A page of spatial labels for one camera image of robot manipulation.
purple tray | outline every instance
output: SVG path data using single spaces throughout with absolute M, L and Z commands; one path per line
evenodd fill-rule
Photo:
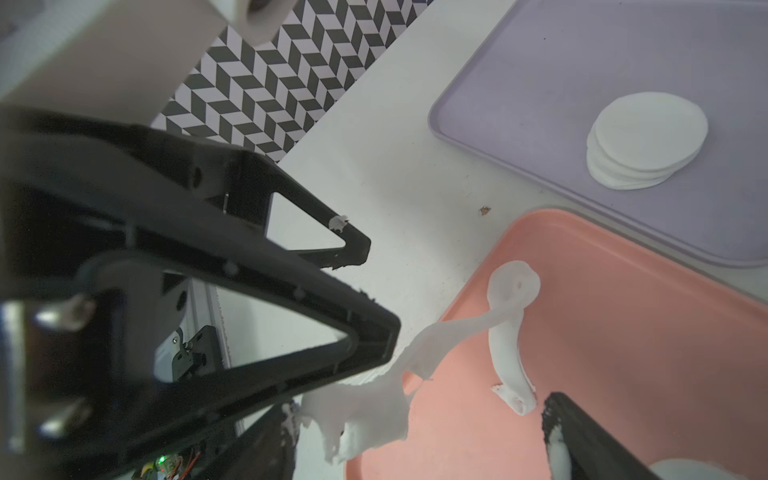
M 639 91 L 696 102 L 709 136 L 662 184 L 609 190 L 587 172 L 587 134 Z M 693 257 L 768 265 L 768 2 L 518 0 L 429 127 Z

cotton pad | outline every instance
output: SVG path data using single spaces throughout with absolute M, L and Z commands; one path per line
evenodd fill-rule
M 587 168 L 605 187 L 658 185 L 690 163 L 709 131 L 707 116 L 676 95 L 644 92 L 611 102 L 587 138 Z
M 594 123 L 608 156 L 638 171 L 665 170 L 695 155 L 708 131 L 707 116 L 698 105 L 657 91 L 614 100 Z

geometric tile pattern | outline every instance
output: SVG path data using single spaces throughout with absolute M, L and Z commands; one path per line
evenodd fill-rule
M 299 0 L 275 38 L 227 27 L 152 126 L 280 161 L 432 0 Z

tray rim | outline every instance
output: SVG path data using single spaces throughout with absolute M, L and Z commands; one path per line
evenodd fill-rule
M 588 198 L 585 198 L 582 195 L 577 194 L 576 192 L 566 187 L 562 187 L 561 185 L 558 185 L 552 181 L 549 181 L 546 178 L 533 174 L 523 168 L 517 167 L 516 165 L 508 164 L 500 158 L 494 157 L 493 155 L 490 155 L 490 154 L 486 154 L 485 152 L 480 151 L 475 147 L 471 147 L 461 141 L 457 141 L 456 139 L 444 134 L 439 129 L 437 117 L 439 116 L 440 109 L 445 104 L 447 97 L 458 87 L 458 84 L 461 83 L 461 81 L 463 81 L 464 77 L 470 71 L 472 71 L 472 69 L 474 68 L 473 64 L 475 63 L 475 59 L 481 53 L 483 53 L 484 50 L 491 43 L 493 43 L 493 41 L 502 31 L 503 27 L 505 27 L 509 22 L 513 22 L 514 18 L 517 15 L 520 15 L 520 13 L 525 9 L 526 5 L 530 5 L 540 1 L 542 0 L 517 0 L 509 8 L 509 10 L 507 10 L 507 12 L 504 13 L 502 18 L 498 21 L 496 26 L 493 28 L 493 30 L 491 30 L 491 33 L 488 34 L 488 36 L 485 38 L 485 40 L 483 40 L 483 42 L 475 50 L 475 52 L 472 53 L 472 56 L 469 58 L 469 60 L 467 60 L 467 62 L 464 63 L 461 70 L 458 71 L 456 76 L 448 83 L 448 86 L 445 87 L 445 90 L 442 91 L 442 93 L 437 97 L 437 100 L 435 100 L 435 103 L 433 103 L 432 106 L 430 107 L 429 113 L 427 114 L 427 126 L 429 127 L 429 130 L 432 132 L 432 134 L 435 137 L 437 137 L 439 140 L 455 145 L 456 147 L 459 147 L 464 151 L 468 151 L 488 161 L 491 161 L 492 163 L 497 164 L 499 167 L 502 167 L 505 170 L 509 170 L 512 173 L 520 177 L 523 177 L 526 180 L 533 181 L 534 183 L 540 185 L 541 187 L 544 187 L 547 190 L 550 190 L 551 192 L 554 192 L 557 195 L 560 195 L 563 198 L 569 201 L 572 201 L 577 205 L 581 205 L 582 207 L 588 208 L 589 210 L 597 212 L 600 215 L 604 215 L 610 220 L 620 223 L 625 227 L 631 228 L 633 231 L 640 233 L 642 235 L 645 235 L 647 237 L 650 237 L 653 240 L 661 242 L 664 245 L 671 247 L 680 253 L 688 255 L 689 257 L 693 257 L 697 260 L 701 260 L 710 265 L 724 266 L 727 268 L 749 269 L 749 268 L 759 268 L 762 266 L 768 266 L 768 257 L 755 258 L 755 259 L 749 259 L 749 260 L 734 259 L 734 258 L 722 257 L 719 254 L 711 253 L 699 247 L 695 247 L 694 245 L 683 242 L 682 240 L 679 240 L 676 237 L 672 237 L 671 235 L 665 232 L 662 232 L 661 230 L 658 230 L 656 228 L 653 228 L 637 219 L 629 217 L 625 214 L 621 214 L 616 210 L 611 209 L 610 207 L 607 207 L 598 202 L 589 200 Z M 681 2 L 694 3 L 693 0 L 681 0 Z M 720 2 L 713 2 L 712 0 L 703 0 L 702 2 L 696 2 L 696 3 L 717 4 Z M 765 4 L 765 2 L 755 2 L 755 1 L 749 1 L 749 0 L 735 2 L 735 3 L 740 3 L 740 4 L 743 3 L 748 5 L 764 5 Z
M 671 258 L 662 255 L 661 253 L 653 251 L 652 249 L 645 247 L 642 244 L 634 242 L 632 239 L 624 237 L 619 233 L 616 233 L 609 228 L 600 225 L 599 223 L 590 221 L 588 218 L 582 217 L 579 214 L 562 208 L 539 208 L 521 215 L 515 219 L 509 225 L 509 227 L 507 227 L 506 230 L 504 230 L 504 233 L 502 233 L 494 246 L 491 247 L 488 254 L 485 256 L 485 258 L 483 258 L 482 262 L 480 262 L 462 289 L 459 290 L 459 292 L 456 294 L 456 297 L 451 301 L 448 307 L 445 308 L 445 311 L 438 319 L 438 322 L 446 322 L 455 319 L 453 318 L 452 311 L 457 307 L 457 305 L 464 301 L 463 297 L 466 295 L 466 292 L 470 286 L 474 285 L 480 276 L 485 276 L 485 273 L 480 273 L 480 270 L 483 270 L 483 267 L 486 267 L 488 264 L 493 264 L 495 262 L 495 260 L 492 261 L 492 257 L 495 256 L 499 249 L 504 247 L 504 245 L 508 242 L 509 235 L 512 232 L 521 228 L 521 226 L 524 227 L 526 223 L 542 221 L 556 223 L 557 225 L 565 225 L 566 227 L 571 225 L 586 227 L 591 230 L 592 233 L 596 233 L 601 238 L 608 240 L 612 245 L 619 246 L 622 249 L 632 250 L 633 252 L 640 255 L 650 256 L 650 258 L 653 259 L 655 265 L 662 266 L 663 268 L 674 269 L 675 273 L 685 276 L 687 279 L 691 280 L 691 282 L 699 282 L 700 285 L 705 288 L 715 289 L 722 294 L 728 295 L 730 298 L 739 302 L 740 309 L 749 308 L 760 311 L 766 317 L 766 321 L 768 321 L 768 303 L 761 302 L 760 300 L 740 292 L 739 290 L 736 290 L 733 287 L 726 285 L 725 283 L 721 283 L 717 280 L 709 278 L 703 273 L 678 263 Z M 416 375 L 412 374 L 411 372 L 406 372 L 402 376 L 403 387 L 406 387 L 411 382 L 417 382 L 418 380 L 419 378 Z M 360 472 L 360 469 L 362 468 L 361 462 L 363 455 L 365 455 L 365 453 L 344 463 L 343 472 L 345 480 L 364 480 L 362 474 L 358 475 L 358 472 Z

white tabletop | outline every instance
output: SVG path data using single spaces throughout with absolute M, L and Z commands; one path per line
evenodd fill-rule
M 399 316 L 396 353 L 441 316 L 516 218 L 543 207 L 577 212 L 768 300 L 768 268 L 729 270 L 693 260 L 432 136 L 430 107 L 513 3 L 436 0 L 280 162 L 370 237 L 364 265 L 329 273 Z M 491 210 L 481 216 L 484 206 Z M 316 243 L 322 230 L 277 202 L 268 236 L 289 248 L 326 247 Z M 225 318 L 228 308 L 223 299 Z M 252 310 L 258 319 L 259 309 Z M 230 342 L 236 335 L 228 332 Z M 235 363 L 269 349 L 254 353 L 247 334 L 236 341 L 243 345 Z M 311 452 L 300 445 L 295 478 L 341 478 L 339 466 L 319 463 L 316 432 L 305 436 L 302 444 L 317 444 Z

